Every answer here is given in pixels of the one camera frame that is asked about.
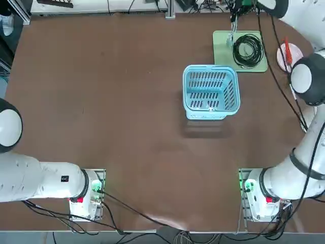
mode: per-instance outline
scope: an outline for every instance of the red tool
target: red tool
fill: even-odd
[[[288,37],[285,37],[284,42],[285,42],[286,63],[291,66],[291,64],[293,63],[293,57],[290,52]]]

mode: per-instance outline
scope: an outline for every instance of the black cable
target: black cable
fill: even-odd
[[[253,50],[253,52],[251,54],[246,53],[246,55],[240,54],[239,48],[241,45],[249,46]],[[243,35],[239,37],[234,43],[233,57],[237,65],[252,69],[257,66],[264,57],[263,45],[255,35]]]
[[[108,212],[109,212],[109,214],[111,216],[111,220],[112,220],[113,226],[117,229],[117,233],[119,233],[120,235],[126,235],[126,233],[124,231],[122,231],[121,229],[117,228],[116,223],[115,223],[114,218],[113,218],[112,211],[110,210],[109,206],[105,202],[102,202],[102,205],[104,205],[104,207],[108,210]]]
[[[298,99],[295,98],[295,102],[296,102],[296,105],[297,105],[297,107],[298,107],[298,110],[299,110],[299,113],[300,113],[301,119],[302,119],[302,121],[303,121],[303,123],[304,123],[304,128],[308,128],[307,123],[306,123],[306,120],[305,120],[305,117],[304,117],[304,114],[303,114],[303,112],[302,112],[302,110],[301,110],[301,107],[300,107],[300,104],[299,104],[299,102],[298,102]]]
[[[199,13],[202,9],[202,5],[203,5],[203,3],[201,3],[199,8],[197,10],[195,10],[192,14]]]
[[[133,240],[139,238],[139,237],[145,236],[145,235],[156,235],[156,236],[159,236],[162,240],[164,240],[164,241],[167,242],[168,244],[171,244],[168,240],[166,240],[165,238],[163,238],[161,235],[159,235],[159,234],[157,234],[157,233],[144,233],[144,234],[138,235],[138,236],[136,236],[136,237],[133,237],[132,239],[127,240],[127,241],[120,242],[120,243],[117,242],[116,244],[118,244],[118,243],[119,243],[119,244],[126,244],[126,243],[129,243],[129,242],[131,242],[131,241],[133,241]]]
[[[192,4],[192,8],[189,10],[189,14],[191,13],[191,11],[192,11],[192,9],[194,9],[195,10],[195,7],[198,7],[198,0],[196,0],[193,4]]]
[[[56,244],[56,240],[55,240],[54,232],[52,232],[52,235],[53,235],[53,241],[54,241],[54,244]]]
[[[51,212],[49,212],[49,214],[51,214],[51,215],[48,215],[48,214],[46,214],[46,213],[42,213],[42,212],[38,212],[38,211],[36,211],[35,209],[33,209],[33,204],[28,204],[28,203],[26,203],[26,202],[27,202],[27,201],[23,201],[23,203],[24,203],[24,204],[25,204],[25,205],[26,205],[30,210],[32,210],[33,212],[35,212],[35,213],[37,213],[37,214],[39,214],[39,215],[42,215],[42,216],[48,216],[48,217],[51,217],[51,218],[56,218],[56,219],[62,221],[66,226],[68,226],[68,227],[71,228],[74,232],[76,232],[76,233],[78,233],[78,234],[98,235],[98,233],[89,233],[89,232],[87,232],[84,228],[82,228],[78,223],[76,223],[76,222],[73,221],[73,220],[69,220],[69,219],[64,218],[64,217],[58,217],[58,216],[52,214]],[[77,226],[82,230],[82,232],[76,230],[74,227],[72,227],[70,224],[64,222],[63,220],[69,221],[69,222],[71,222],[71,223],[77,225]]]
[[[322,192],[322,193],[320,193],[320,194],[318,194],[318,195],[316,195],[316,196],[313,196],[313,197],[309,197],[310,199],[318,199],[318,198],[320,198],[323,194],[325,193],[325,190]]]
[[[319,200],[319,199],[317,199],[317,198],[310,198],[310,199],[312,199],[312,200],[314,200],[314,201],[316,201],[316,202],[325,202],[325,201],[323,201],[323,200]]]
[[[127,11],[127,13],[128,13],[128,14],[130,13],[130,9],[131,9],[131,7],[132,7],[132,5],[133,5],[134,1],[135,1],[135,0],[132,0],[132,3],[131,3],[131,5],[130,5],[130,7],[129,7],[128,11]]]
[[[286,215],[286,219],[288,219],[289,218],[289,216],[291,215],[291,212],[292,212],[292,208],[293,208],[293,206],[292,205],[290,205],[289,207],[288,207],[288,213],[287,213],[287,215]],[[283,227],[282,227],[282,230],[281,230],[281,232],[280,232],[280,235],[278,236],[278,237],[276,237],[276,238],[271,238],[270,236],[265,236],[265,238],[266,239],[268,239],[268,240],[278,240],[278,239],[280,239],[281,238],[281,236],[283,235],[283,233],[284,233],[284,230],[285,230],[285,226],[286,225],[283,225]]]
[[[254,237],[251,237],[251,238],[247,238],[247,239],[234,239],[234,238],[231,238],[229,236],[226,236],[225,234],[223,235],[224,237],[230,239],[230,240],[235,240],[235,241],[246,241],[246,240],[254,240],[256,238],[259,238],[261,235],[263,235],[264,231],[266,231],[266,229],[273,223],[273,220],[275,220],[275,218],[277,218],[278,215],[275,215],[271,221],[268,223],[268,225],[259,233],[257,234],[256,236]]]
[[[273,69],[270,65],[270,60],[269,60],[269,57],[268,57],[268,53],[265,49],[265,43],[264,43],[264,38],[263,38],[263,33],[262,33],[262,28],[261,28],[261,20],[260,20],[260,17],[259,17],[259,9],[258,9],[258,13],[257,13],[257,19],[258,19],[258,28],[259,28],[259,32],[261,33],[261,39],[262,39],[262,45],[263,45],[263,48],[264,48],[264,52],[265,52],[265,57],[266,57],[266,60],[268,62],[268,66],[270,68],[270,72],[273,76],[273,79],[278,87],[278,89],[280,90],[281,94],[283,95],[284,99],[286,100],[286,102],[288,103],[288,105],[290,106],[291,110],[294,112],[294,114],[296,115],[297,119],[299,120],[299,122],[303,125],[304,129],[307,131],[308,128],[306,128],[306,126],[303,124],[302,120],[300,119],[300,116],[298,115],[298,113],[296,112],[296,110],[294,109],[294,107],[292,106],[291,102],[289,101],[289,99],[287,98],[287,96],[285,95],[284,91],[282,90],[277,78],[275,77],[275,74],[273,72]]]
[[[119,202],[120,204],[122,204],[124,207],[127,207],[128,209],[130,209],[130,210],[136,212],[137,214],[141,215],[142,217],[144,217],[144,218],[146,218],[146,219],[148,219],[148,220],[150,220],[150,221],[152,221],[152,222],[154,222],[154,223],[156,223],[156,224],[159,224],[159,225],[162,225],[162,226],[168,226],[168,225],[166,225],[166,224],[163,224],[162,222],[159,222],[159,221],[157,221],[157,220],[154,220],[154,219],[150,218],[149,216],[146,216],[145,214],[143,214],[143,213],[141,213],[141,212],[135,210],[134,208],[132,208],[132,207],[130,207],[129,205],[127,205],[126,203],[122,202],[121,200],[117,199],[116,197],[114,197],[114,196],[112,196],[112,195],[110,195],[110,194],[108,194],[108,193],[106,193],[106,192],[104,192],[104,191],[99,190],[99,191],[97,191],[97,192],[98,192],[98,193],[105,194],[106,196],[108,196],[108,197],[114,199],[115,201]]]
[[[50,212],[50,213],[55,214],[55,215],[62,215],[62,216],[68,216],[68,217],[75,217],[75,218],[79,218],[79,219],[87,220],[87,221],[90,221],[90,222],[93,222],[93,223],[96,223],[96,224],[99,224],[99,225],[107,226],[107,227],[110,227],[110,228],[112,228],[112,229],[114,229],[114,230],[117,230],[115,227],[113,227],[113,226],[111,226],[111,225],[104,224],[104,223],[98,222],[98,221],[96,221],[96,220],[90,220],[90,219],[85,218],[85,217],[82,217],[82,216],[72,215],[72,214],[70,214],[70,213],[55,212],[55,211],[52,211],[52,210],[49,210],[49,209],[46,209],[46,208],[43,208],[43,207],[38,207],[38,206],[36,206],[36,205],[34,205],[33,208],[36,208],[36,209],[39,209],[39,210],[42,210],[42,211],[46,211],[46,212]]]
[[[285,72],[287,73],[287,78],[288,78],[288,82],[291,83],[290,81],[290,75],[291,75],[291,72],[292,72],[292,67],[291,67],[291,72],[288,71],[287,69],[287,66],[286,66],[286,61],[285,61],[285,58],[284,58],[284,53],[283,53],[283,50],[281,48],[281,44],[280,44],[280,41],[279,41],[279,37],[278,37],[278,33],[276,31],[276,27],[275,27],[275,23],[274,23],[274,19],[273,19],[273,16],[271,16],[271,21],[272,21],[272,28],[273,28],[273,33],[274,33],[274,36],[275,36],[275,39],[276,39],[276,42],[278,44],[278,47],[280,49],[280,53],[281,53],[281,56],[282,56],[282,60],[283,60],[283,65],[284,65],[284,68],[285,68]],[[295,102],[296,102],[296,105],[298,107],[298,110],[299,110],[299,113],[300,113],[300,116],[302,118],[302,121],[303,121],[303,125],[304,125],[304,128],[308,128],[307,126],[307,123],[306,123],[306,120],[305,120],[305,117],[304,117],[304,114],[301,110],[301,107],[300,107],[300,104],[297,100],[297,98],[295,98]]]
[[[227,4],[228,8],[229,8],[229,11],[231,14],[233,14],[233,8],[229,5],[228,1],[227,0],[224,0],[225,3]]]
[[[221,7],[219,7],[218,5],[216,5],[215,7],[220,9],[224,13],[224,10]]]

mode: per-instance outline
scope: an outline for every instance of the white cylindrical joint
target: white cylindrical joint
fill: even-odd
[[[294,67],[291,74],[291,84],[297,93],[305,93],[311,86],[312,75],[309,67],[299,64]]]

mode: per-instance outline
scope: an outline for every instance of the gray floor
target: gray floor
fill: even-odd
[[[163,236],[169,242],[173,243],[173,239],[177,230],[172,228],[162,228],[158,231],[158,234]],[[139,234],[131,234],[128,235],[123,241],[130,240],[133,237]],[[191,235],[194,241],[197,242],[206,242],[209,240],[212,235],[211,234],[195,234]],[[248,238],[248,235],[229,235],[233,238]],[[57,244],[114,244],[117,243],[121,236],[115,232],[105,232],[100,233],[96,236],[89,235],[80,235],[80,234],[72,234],[67,232],[55,232],[55,239]],[[277,244],[305,244],[305,243],[324,243],[325,235],[323,234],[284,234],[279,240],[274,241],[273,243]],[[255,240],[246,241],[246,244],[250,243],[270,243],[271,241],[265,239],[264,237],[259,237]],[[1,244],[54,244],[52,232],[10,232],[10,233],[0,233],[0,243]],[[147,243],[156,243],[156,244],[166,244],[163,240],[161,240],[158,236],[155,235],[147,235],[139,237],[131,242],[131,244],[147,244]],[[238,243],[237,241],[228,240],[223,237],[220,241],[221,244],[232,244]]]

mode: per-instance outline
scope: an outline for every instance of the blue plastic basket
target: blue plastic basket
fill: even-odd
[[[237,73],[227,66],[190,65],[183,73],[188,119],[224,119],[240,106]]]

